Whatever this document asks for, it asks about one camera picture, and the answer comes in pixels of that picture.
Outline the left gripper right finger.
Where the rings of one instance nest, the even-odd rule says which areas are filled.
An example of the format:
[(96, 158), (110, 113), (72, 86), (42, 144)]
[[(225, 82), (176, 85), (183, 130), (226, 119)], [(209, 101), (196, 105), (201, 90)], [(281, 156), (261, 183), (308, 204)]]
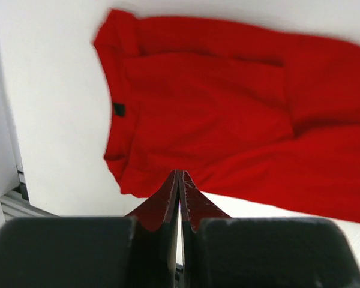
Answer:
[(185, 287), (360, 287), (340, 228), (325, 218), (233, 218), (179, 173)]

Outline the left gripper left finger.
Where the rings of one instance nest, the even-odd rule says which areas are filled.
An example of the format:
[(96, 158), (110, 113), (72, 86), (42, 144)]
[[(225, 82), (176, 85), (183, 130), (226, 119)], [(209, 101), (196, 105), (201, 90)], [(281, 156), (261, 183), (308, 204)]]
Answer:
[(0, 229), (0, 287), (174, 287), (179, 175), (123, 217), (22, 217)]

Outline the red t-shirt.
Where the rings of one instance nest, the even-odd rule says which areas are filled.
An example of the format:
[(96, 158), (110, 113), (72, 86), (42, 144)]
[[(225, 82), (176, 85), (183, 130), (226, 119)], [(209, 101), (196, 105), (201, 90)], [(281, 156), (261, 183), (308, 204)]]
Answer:
[(360, 223), (360, 45), (112, 9), (94, 47), (122, 194), (185, 170), (201, 191)]

